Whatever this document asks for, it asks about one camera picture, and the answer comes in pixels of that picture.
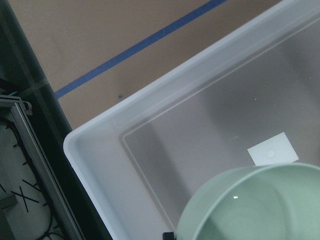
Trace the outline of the mint green bowl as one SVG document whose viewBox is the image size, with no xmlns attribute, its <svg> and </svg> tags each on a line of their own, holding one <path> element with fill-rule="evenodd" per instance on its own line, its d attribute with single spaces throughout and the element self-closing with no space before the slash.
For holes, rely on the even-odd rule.
<svg viewBox="0 0 320 240">
<path fill-rule="evenodd" d="M 317 240 L 320 169 L 305 163 L 235 168 L 187 203 L 179 240 Z"/>
</svg>

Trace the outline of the clear plastic bin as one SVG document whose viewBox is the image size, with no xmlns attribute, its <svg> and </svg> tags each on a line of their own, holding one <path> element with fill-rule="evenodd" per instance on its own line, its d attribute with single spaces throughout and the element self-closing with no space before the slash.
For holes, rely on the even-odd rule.
<svg viewBox="0 0 320 240">
<path fill-rule="evenodd" d="M 64 153 L 114 240 L 160 240 L 212 177 L 285 133 L 320 163 L 320 3 L 283 0 L 76 128 Z"/>
</svg>

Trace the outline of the white label sticker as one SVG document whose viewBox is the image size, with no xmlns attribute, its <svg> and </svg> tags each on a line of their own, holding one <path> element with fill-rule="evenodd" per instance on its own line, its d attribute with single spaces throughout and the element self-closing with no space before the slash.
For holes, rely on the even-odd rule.
<svg viewBox="0 0 320 240">
<path fill-rule="evenodd" d="M 247 149 L 256 166 L 293 163 L 297 153 L 284 132 Z"/>
</svg>

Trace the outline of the aluminium frame rail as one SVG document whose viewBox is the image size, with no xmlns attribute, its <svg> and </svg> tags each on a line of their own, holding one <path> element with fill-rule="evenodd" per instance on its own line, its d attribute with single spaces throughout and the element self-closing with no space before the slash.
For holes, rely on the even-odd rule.
<svg viewBox="0 0 320 240">
<path fill-rule="evenodd" d="M 29 121 L 31 105 L 0 97 L 0 238 L 83 240 L 85 236 Z"/>
</svg>

